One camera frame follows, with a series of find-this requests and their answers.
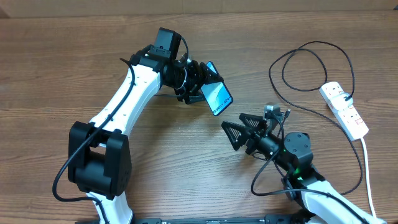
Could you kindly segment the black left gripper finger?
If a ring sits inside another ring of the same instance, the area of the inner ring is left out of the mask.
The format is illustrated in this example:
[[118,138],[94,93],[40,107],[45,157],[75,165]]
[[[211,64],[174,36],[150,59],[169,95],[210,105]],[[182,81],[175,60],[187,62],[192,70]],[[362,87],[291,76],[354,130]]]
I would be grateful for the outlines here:
[[200,63],[202,74],[204,75],[203,84],[209,85],[212,83],[224,82],[223,77],[218,73],[213,62]]
[[194,103],[198,103],[201,101],[205,101],[205,97],[204,95],[200,94],[200,95],[188,95],[187,97],[185,97],[185,103],[187,105],[190,104],[194,104]]

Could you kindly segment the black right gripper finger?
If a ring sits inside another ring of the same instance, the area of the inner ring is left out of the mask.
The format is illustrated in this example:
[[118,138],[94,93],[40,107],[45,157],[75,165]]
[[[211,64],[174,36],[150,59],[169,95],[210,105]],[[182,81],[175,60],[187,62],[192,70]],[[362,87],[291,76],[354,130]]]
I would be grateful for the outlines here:
[[239,119],[246,127],[259,131],[267,128],[267,121],[262,116],[241,113]]
[[251,136],[250,129],[240,124],[223,121],[221,127],[225,131],[235,151],[245,145],[249,137]]

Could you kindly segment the Samsung Galaxy smartphone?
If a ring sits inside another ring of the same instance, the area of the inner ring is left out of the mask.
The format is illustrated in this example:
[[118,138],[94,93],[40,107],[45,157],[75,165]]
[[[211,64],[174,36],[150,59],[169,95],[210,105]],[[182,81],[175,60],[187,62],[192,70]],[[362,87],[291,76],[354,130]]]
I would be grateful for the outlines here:
[[214,116],[220,115],[233,102],[233,97],[224,82],[203,84],[200,90]]

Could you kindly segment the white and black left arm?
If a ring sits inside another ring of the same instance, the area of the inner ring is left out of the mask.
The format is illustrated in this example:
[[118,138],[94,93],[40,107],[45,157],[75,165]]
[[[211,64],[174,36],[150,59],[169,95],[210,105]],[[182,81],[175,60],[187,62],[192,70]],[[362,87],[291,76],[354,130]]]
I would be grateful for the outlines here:
[[97,223],[134,223],[125,194],[132,170],[129,136],[149,100],[169,86],[178,101],[206,101],[215,116],[233,102],[213,62],[198,63],[189,53],[177,59],[185,42],[177,32],[160,28],[154,44],[125,60],[126,77],[109,103],[88,123],[73,124],[68,159],[52,185],[57,200],[93,202]]

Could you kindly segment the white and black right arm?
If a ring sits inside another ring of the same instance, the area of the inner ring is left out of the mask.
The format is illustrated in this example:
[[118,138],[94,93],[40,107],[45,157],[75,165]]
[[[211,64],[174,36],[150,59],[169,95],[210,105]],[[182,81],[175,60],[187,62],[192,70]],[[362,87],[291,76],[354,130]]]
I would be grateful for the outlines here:
[[283,112],[266,112],[263,116],[242,113],[241,124],[228,121],[221,124],[234,150],[245,146],[246,154],[258,152],[267,164],[273,162],[286,172],[281,178],[282,190],[268,193],[252,190],[252,194],[258,197],[286,194],[289,200],[297,202],[302,214],[292,215],[291,223],[383,223],[344,198],[316,170],[307,133],[273,134],[276,127],[284,131],[285,117]]

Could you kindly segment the white USB charger adapter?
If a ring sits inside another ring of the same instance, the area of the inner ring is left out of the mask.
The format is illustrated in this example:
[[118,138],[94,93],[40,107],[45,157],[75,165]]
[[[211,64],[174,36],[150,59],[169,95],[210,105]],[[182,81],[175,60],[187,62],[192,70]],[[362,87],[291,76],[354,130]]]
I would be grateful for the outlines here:
[[341,111],[350,107],[352,104],[352,96],[348,93],[342,93],[331,98],[328,105],[333,111]]

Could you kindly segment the white power extension strip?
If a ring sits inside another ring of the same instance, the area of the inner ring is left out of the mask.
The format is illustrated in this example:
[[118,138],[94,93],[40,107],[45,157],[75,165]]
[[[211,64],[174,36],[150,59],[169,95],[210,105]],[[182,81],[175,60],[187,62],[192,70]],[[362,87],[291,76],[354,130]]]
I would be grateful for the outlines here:
[[[319,91],[327,105],[329,104],[331,98],[345,93],[338,82],[328,82],[322,85]],[[362,117],[360,117],[360,114],[357,112],[353,104],[344,110],[332,110],[332,112],[338,120],[340,126],[347,133],[350,140],[355,141],[362,139],[368,133],[369,128],[366,126],[364,120]]]

